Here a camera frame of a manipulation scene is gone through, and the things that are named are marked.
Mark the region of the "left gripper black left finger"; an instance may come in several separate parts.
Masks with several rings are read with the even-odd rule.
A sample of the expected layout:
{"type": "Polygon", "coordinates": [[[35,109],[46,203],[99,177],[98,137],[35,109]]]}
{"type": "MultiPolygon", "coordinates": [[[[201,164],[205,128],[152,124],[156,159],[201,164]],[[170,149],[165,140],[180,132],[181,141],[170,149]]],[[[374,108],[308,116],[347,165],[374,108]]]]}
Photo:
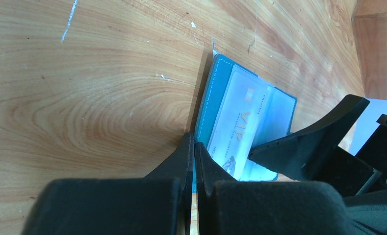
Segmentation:
{"type": "Polygon", "coordinates": [[[143,178],[57,179],[37,197],[24,235],[187,235],[194,136],[143,178]]]}

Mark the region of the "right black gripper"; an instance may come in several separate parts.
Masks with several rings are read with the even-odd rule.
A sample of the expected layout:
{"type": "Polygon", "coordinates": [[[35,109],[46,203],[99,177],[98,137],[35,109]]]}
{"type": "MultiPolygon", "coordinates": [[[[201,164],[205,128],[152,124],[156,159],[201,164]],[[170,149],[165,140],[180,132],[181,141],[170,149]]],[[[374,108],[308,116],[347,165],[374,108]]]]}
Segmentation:
{"type": "Polygon", "coordinates": [[[293,180],[312,180],[317,175],[316,181],[330,184],[342,197],[385,190],[387,115],[378,118],[378,128],[355,156],[338,147],[369,103],[348,94],[312,125],[253,147],[248,159],[293,180]]]}

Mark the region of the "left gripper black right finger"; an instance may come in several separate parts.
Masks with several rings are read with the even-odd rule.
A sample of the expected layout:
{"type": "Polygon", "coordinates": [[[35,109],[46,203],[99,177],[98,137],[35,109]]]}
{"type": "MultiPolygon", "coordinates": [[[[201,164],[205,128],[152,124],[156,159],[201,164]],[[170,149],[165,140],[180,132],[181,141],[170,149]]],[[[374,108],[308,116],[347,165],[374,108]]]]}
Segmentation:
{"type": "Polygon", "coordinates": [[[342,197],[322,182],[239,182],[195,145],[202,235],[387,235],[387,190],[342,197]]]}

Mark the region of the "wooden compartment organizer box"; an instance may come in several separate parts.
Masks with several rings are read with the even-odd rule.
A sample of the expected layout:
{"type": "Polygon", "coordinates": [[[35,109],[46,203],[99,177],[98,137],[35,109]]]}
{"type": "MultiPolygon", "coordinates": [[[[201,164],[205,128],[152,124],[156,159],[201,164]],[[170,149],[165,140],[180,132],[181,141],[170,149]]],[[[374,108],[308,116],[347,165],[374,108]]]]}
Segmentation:
{"type": "Polygon", "coordinates": [[[387,99],[387,0],[358,0],[352,28],[364,94],[387,99]]]}

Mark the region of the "blue leather card holder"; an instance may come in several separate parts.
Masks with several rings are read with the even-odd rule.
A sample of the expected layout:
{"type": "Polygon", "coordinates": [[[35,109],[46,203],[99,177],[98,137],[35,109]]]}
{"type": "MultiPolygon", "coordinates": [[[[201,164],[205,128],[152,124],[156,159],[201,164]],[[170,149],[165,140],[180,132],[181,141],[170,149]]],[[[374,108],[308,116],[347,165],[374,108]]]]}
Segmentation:
{"type": "MultiPolygon", "coordinates": [[[[230,58],[220,53],[214,53],[195,127],[196,140],[202,142],[206,148],[234,65],[238,65],[260,78],[230,58]]],[[[289,135],[297,104],[296,97],[267,82],[265,83],[268,85],[269,94],[251,148],[289,135]]],[[[276,172],[247,158],[243,174],[238,181],[275,181],[277,178],[276,172]]]]}

